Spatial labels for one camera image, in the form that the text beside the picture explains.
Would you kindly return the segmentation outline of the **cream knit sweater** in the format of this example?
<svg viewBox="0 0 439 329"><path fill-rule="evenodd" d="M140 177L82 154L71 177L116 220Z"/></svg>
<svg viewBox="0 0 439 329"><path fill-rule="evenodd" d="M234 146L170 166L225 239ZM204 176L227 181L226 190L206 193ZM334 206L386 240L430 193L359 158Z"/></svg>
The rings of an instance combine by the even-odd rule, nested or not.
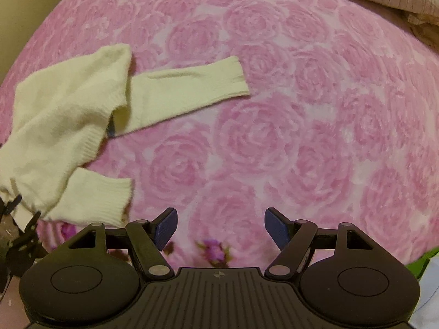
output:
<svg viewBox="0 0 439 329"><path fill-rule="evenodd" d="M38 70L17 85L12 130L1 147L1 197L19 198L12 216L20 228L36 214L121 226L131 180L85 168L104 139L249 94L235 56L135 76L131 61L129 45L110 45Z"/></svg>

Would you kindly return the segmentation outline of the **pink rose bed blanket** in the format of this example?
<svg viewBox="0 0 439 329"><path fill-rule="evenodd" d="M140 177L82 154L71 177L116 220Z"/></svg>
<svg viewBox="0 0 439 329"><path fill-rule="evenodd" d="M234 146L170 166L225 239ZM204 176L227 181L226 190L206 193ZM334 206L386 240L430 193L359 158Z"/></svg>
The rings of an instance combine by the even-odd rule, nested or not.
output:
<svg viewBox="0 0 439 329"><path fill-rule="evenodd" d="M174 267L264 268L273 206L354 223L401 262L438 246L438 55L351 0L62 0L1 86L125 42L136 72L239 58L249 97L110 140L90 170L133 182L129 218L179 213Z"/></svg>

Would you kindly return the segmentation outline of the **green cloth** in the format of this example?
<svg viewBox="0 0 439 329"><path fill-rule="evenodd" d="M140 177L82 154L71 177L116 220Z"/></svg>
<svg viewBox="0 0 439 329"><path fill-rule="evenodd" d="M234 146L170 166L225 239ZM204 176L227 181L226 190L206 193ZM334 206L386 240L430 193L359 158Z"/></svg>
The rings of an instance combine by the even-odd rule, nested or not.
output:
<svg viewBox="0 0 439 329"><path fill-rule="evenodd" d="M425 252L424 254L422 254L422 256L416 261L407 264L406 268L414 275L417 281L420 281L430 260L433 257L435 257L438 253L439 253L439 247L437 246L434 249L431 249Z"/></svg>

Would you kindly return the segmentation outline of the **light blue cloth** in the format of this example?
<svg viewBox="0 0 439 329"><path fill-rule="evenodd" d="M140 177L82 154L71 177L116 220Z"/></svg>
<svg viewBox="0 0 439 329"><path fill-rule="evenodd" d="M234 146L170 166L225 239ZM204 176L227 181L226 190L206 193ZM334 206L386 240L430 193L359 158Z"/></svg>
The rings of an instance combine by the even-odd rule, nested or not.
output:
<svg viewBox="0 0 439 329"><path fill-rule="evenodd" d="M439 329L439 259L432 257L420 279L420 300L409 323L417 329Z"/></svg>

